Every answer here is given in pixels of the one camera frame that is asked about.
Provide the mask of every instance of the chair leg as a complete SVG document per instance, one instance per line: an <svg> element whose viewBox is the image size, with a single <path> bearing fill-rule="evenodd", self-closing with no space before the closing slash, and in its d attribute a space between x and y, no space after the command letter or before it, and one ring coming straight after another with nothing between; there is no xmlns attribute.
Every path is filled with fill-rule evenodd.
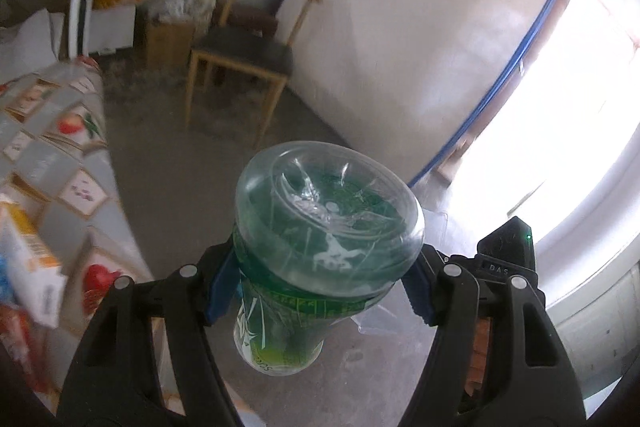
<svg viewBox="0 0 640 427"><path fill-rule="evenodd" d="M211 83L211 75L213 74L213 62L210 60L207 61L207 68L204 70L204 83L202 86L202 90L207 92L209 88L209 84Z"/></svg>
<svg viewBox="0 0 640 427"><path fill-rule="evenodd" d="M262 106L262 121L260 122L260 126L258 127L258 133L255 136L255 149L258 149L258 147L260 146L260 142L264 137L264 134L267 132L267 127L271 122L273 111L275 110L276 105L278 105L278 100L280 99L282 90L286 85L286 80L271 81L271 86L269 87L267 96L264 99L264 105Z"/></svg>
<svg viewBox="0 0 640 427"><path fill-rule="evenodd" d="M189 128L189 121L191 120L191 102L193 101L193 86L196 83L196 75L198 74L198 62L200 57L198 55L191 54L191 63L189 65L189 74L187 76L187 90L184 99L184 128Z"/></svg>
<svg viewBox="0 0 640 427"><path fill-rule="evenodd" d="M222 86L225 83L225 68L219 66L216 70L216 79L213 82L216 86Z"/></svg>

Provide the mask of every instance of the chair seat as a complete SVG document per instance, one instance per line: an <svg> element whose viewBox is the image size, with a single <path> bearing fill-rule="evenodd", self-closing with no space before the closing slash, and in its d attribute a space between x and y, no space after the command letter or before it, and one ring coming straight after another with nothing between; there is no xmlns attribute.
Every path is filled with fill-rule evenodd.
<svg viewBox="0 0 640 427"><path fill-rule="evenodd" d="M204 54L218 55L290 76L293 71L291 48L268 38L259 37L231 26L214 26L192 49Z"/></svg>

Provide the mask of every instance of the plastic bag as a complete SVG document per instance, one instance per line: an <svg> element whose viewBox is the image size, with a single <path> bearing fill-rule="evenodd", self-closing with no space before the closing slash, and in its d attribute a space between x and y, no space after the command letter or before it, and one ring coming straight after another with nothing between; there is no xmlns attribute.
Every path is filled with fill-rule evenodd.
<svg viewBox="0 0 640 427"><path fill-rule="evenodd" d="M46 393L49 387L45 378L43 339L24 310L0 305L0 342L27 385L39 393Z"/></svg>
<svg viewBox="0 0 640 427"><path fill-rule="evenodd" d="M439 250L445 242L449 216L446 212L424 213L424 243ZM404 286L397 281L389 293L378 304L353 315L351 320L363 335L408 335L424 325L414 314Z"/></svg>
<svg viewBox="0 0 640 427"><path fill-rule="evenodd" d="M195 24L195 38L204 36L209 30L216 0L189 0L187 12Z"/></svg>
<svg viewBox="0 0 640 427"><path fill-rule="evenodd" d="M171 23L190 20L186 15L184 0L148 0L143 6L149 21Z"/></svg>

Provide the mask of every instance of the window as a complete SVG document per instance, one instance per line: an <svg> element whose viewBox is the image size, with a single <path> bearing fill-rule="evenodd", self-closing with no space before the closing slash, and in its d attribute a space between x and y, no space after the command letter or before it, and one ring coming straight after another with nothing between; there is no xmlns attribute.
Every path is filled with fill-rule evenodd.
<svg viewBox="0 0 640 427"><path fill-rule="evenodd" d="M598 0L570 0L469 147L450 212L481 237L518 216L538 241L593 190L640 122L640 53Z"/></svg>

